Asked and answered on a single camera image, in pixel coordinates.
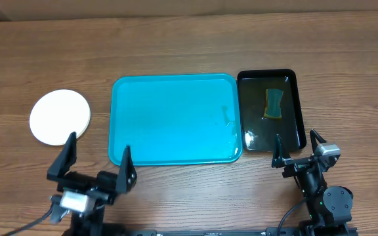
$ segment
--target white plate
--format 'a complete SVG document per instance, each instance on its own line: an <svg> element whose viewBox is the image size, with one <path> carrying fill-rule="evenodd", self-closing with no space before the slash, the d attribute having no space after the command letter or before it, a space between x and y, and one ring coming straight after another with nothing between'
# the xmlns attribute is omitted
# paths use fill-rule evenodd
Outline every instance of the white plate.
<svg viewBox="0 0 378 236"><path fill-rule="evenodd" d="M90 106L78 92L52 91L34 105L30 113L33 135L48 145L64 145L72 132L79 138L90 123Z"/></svg>

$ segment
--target blue tray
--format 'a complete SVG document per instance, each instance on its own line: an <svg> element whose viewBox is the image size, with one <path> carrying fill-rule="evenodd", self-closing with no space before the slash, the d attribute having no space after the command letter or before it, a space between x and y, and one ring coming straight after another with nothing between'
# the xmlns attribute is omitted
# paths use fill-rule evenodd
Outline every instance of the blue tray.
<svg viewBox="0 0 378 236"><path fill-rule="evenodd" d="M108 154L136 166L229 163L242 154L236 81L227 74L123 77L112 90Z"/></svg>

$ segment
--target cable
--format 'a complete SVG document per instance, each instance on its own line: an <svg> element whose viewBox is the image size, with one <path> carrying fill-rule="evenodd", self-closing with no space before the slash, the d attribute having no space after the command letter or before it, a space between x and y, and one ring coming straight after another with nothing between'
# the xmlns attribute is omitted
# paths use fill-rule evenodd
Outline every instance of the cable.
<svg viewBox="0 0 378 236"><path fill-rule="evenodd" d="M319 172L319 182L318 182L318 187L317 187L314 195L318 194L318 192L320 191L320 188L323 186L323 174L322 174L322 171L320 170L320 159L319 158L317 160L317 166L318 166L318 172Z"/></svg>
<svg viewBox="0 0 378 236"><path fill-rule="evenodd" d="M305 198L303 200L301 200L297 205L293 206L291 209L289 209L289 211L287 213L285 213L285 216L283 216L283 218L281 219L280 221L280 224L278 226L278 229L276 231L276 236L280 236L280 233L281 233L281 228L282 228L282 224L284 223L285 219L297 208L299 208L303 203L305 203L308 199Z"/></svg>
<svg viewBox="0 0 378 236"><path fill-rule="evenodd" d="M14 235L16 233L19 233L21 231L27 230L27 229L29 229L29 228L31 228L31 227L33 227L33 226L41 223L43 220L45 220L46 218L48 218L52 214L52 211L53 211L53 205L51 205L50 209L42 217L36 219L33 222L30 222L30 223L26 224L25 226L19 227L18 229L15 229L15 230L13 230L11 232L8 232L8 233L4 234L3 236Z"/></svg>

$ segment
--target yellow sponge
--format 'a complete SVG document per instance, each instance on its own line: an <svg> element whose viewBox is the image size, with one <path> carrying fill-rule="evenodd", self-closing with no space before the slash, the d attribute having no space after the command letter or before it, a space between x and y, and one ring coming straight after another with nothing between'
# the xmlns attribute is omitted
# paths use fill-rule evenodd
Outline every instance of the yellow sponge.
<svg viewBox="0 0 378 236"><path fill-rule="evenodd" d="M265 113L263 117L268 119L282 119L281 99L284 92L276 88L266 90Z"/></svg>

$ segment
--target wooden table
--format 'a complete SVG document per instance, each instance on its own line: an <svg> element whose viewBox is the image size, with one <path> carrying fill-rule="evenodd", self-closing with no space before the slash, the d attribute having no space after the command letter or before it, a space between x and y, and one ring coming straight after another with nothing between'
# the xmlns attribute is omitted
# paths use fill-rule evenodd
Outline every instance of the wooden table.
<svg viewBox="0 0 378 236"><path fill-rule="evenodd" d="M34 103L73 89L91 106L74 170L117 171L108 158L110 96L125 75L290 68L304 125L337 142L329 185L354 192L361 235L378 235L378 12L331 12L0 23L0 234L40 217L56 193L46 171L61 147L29 129ZM310 142L294 156L308 156ZM137 168L138 184L106 210L131 229L264 229L301 199L271 153L230 165ZM308 218L293 213L286 225ZM60 235L48 221L22 235Z"/></svg>

